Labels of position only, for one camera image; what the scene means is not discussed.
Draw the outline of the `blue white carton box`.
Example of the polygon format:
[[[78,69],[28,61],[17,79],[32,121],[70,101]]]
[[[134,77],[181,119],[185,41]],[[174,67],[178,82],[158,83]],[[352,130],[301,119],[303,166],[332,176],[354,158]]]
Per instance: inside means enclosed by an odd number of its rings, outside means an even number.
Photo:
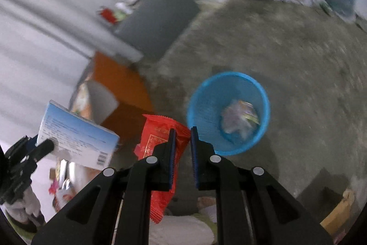
[[[40,123],[37,144],[51,139],[52,155],[83,167],[103,170],[111,162],[120,137],[50,101]]]

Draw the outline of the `red snack packet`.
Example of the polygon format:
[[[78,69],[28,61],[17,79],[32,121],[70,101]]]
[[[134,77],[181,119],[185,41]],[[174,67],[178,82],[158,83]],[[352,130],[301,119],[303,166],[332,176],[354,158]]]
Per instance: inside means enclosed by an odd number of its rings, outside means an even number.
[[[170,191],[153,191],[150,201],[150,219],[159,224],[165,209],[175,195],[178,177],[178,163],[190,141],[190,129],[180,122],[166,116],[144,114],[145,125],[141,134],[141,141],[134,149],[134,154],[139,160],[153,154],[156,145],[165,143],[169,139],[171,129],[176,131],[175,171],[173,185]]]

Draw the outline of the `trash in basket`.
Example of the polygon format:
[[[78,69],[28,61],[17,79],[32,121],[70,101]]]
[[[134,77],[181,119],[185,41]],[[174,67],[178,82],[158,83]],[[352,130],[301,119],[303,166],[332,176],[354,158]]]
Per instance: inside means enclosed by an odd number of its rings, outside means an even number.
[[[221,128],[226,134],[237,133],[247,139],[260,125],[259,117],[251,103],[234,100],[221,113]]]

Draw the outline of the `blue plastic waste basket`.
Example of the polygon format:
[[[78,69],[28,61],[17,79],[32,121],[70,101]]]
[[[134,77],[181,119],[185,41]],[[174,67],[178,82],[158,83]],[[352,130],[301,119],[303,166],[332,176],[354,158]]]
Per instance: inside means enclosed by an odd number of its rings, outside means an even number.
[[[271,116],[265,89],[252,77],[227,71],[205,80],[192,95],[187,126],[218,155],[237,155],[265,135]]]

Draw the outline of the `patterned tablecloth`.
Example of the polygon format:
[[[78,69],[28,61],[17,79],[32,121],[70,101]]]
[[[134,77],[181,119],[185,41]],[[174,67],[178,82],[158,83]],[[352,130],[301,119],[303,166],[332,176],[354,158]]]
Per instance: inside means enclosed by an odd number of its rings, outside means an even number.
[[[120,143],[136,140],[154,108],[143,79],[131,67],[96,52],[70,99],[69,110],[115,132]]]

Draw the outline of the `grey curtain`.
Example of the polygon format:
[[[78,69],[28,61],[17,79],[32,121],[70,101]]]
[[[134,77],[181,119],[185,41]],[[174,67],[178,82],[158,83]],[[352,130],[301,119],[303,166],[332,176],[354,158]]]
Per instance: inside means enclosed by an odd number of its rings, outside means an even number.
[[[39,129],[45,107],[68,106],[96,52],[124,63],[142,59],[97,17],[117,0],[1,0],[1,143]]]

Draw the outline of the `grey cabinet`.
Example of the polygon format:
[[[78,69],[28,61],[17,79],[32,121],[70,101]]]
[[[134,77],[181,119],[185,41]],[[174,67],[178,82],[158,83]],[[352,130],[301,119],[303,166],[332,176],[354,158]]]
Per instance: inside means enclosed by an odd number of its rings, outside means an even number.
[[[199,12],[194,0],[140,0],[113,33],[144,58],[158,61]]]

